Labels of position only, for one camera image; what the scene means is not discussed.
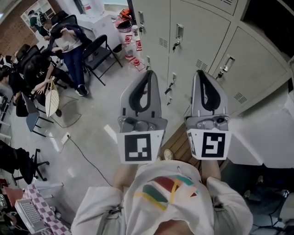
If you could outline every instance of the concrete floor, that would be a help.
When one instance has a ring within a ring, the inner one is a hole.
[[[129,68],[126,61],[123,62],[123,65],[124,67],[121,68],[118,63],[115,63],[102,76],[102,80],[106,84],[105,87],[94,76],[89,78],[88,74],[85,75],[86,86],[90,92],[87,98],[79,97],[73,89],[58,88],[61,92],[61,103],[68,101],[68,97],[77,99],[71,102],[70,106],[62,109],[63,116],[82,114],[75,124],[68,128],[62,128],[56,123],[51,124],[39,120],[38,125],[42,129],[35,127],[36,131],[45,135],[51,132],[59,143],[61,143],[62,137],[69,132],[84,155],[99,168],[109,182],[112,181],[112,176],[120,164],[120,160],[117,145],[104,130],[104,127],[109,125],[115,132],[119,132],[117,118],[120,96],[124,89],[139,75],[138,71]],[[50,162],[50,166],[42,168],[43,176],[52,183],[64,183],[64,186],[54,193],[54,198],[49,203],[55,205],[60,210],[62,217],[71,223],[88,187],[108,186],[108,184],[99,172],[83,158],[78,148],[70,140],[66,142],[62,152],[59,153],[54,149],[50,138],[41,137],[28,130],[26,118],[17,117],[13,106],[9,111],[11,115],[7,115],[5,121],[11,123],[11,129],[8,130],[12,135],[11,146],[24,148],[31,155],[34,154],[36,148],[41,149],[39,161]],[[175,114],[164,108],[164,118],[172,115]],[[59,122],[56,116],[53,115],[53,118]],[[180,124],[177,122],[168,124],[165,141]],[[10,174],[4,171],[2,174],[11,181]],[[15,171],[14,175],[18,176],[19,172]],[[26,183],[20,180],[19,187],[26,188]]]

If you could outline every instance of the checkered cloth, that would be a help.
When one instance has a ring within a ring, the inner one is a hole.
[[[34,206],[37,208],[39,214],[44,222],[50,227],[54,235],[70,235],[72,234],[66,226],[64,226],[58,219],[55,218],[54,212],[50,209],[47,202],[41,196],[35,185],[28,185],[26,188],[23,199],[31,199]],[[42,231],[41,234],[49,235],[51,232],[48,230]]]

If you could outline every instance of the wooden platform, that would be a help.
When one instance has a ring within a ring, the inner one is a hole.
[[[164,159],[164,151],[169,149],[174,154],[174,159],[190,163],[201,171],[200,160],[192,157],[188,135],[186,133],[186,125],[183,123],[171,138],[161,147],[159,156]]]

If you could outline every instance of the power outlet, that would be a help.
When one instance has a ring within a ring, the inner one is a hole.
[[[65,143],[68,141],[68,136],[70,136],[70,134],[67,132],[67,133],[65,134],[65,136],[62,138],[61,143],[62,143],[63,145],[65,145]]]

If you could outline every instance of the brick wall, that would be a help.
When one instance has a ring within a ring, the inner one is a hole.
[[[3,55],[14,55],[23,45],[34,45],[38,43],[33,32],[21,19],[21,15],[37,0],[22,0],[12,12],[0,24],[0,53]],[[55,12],[61,10],[55,0],[48,0]]]

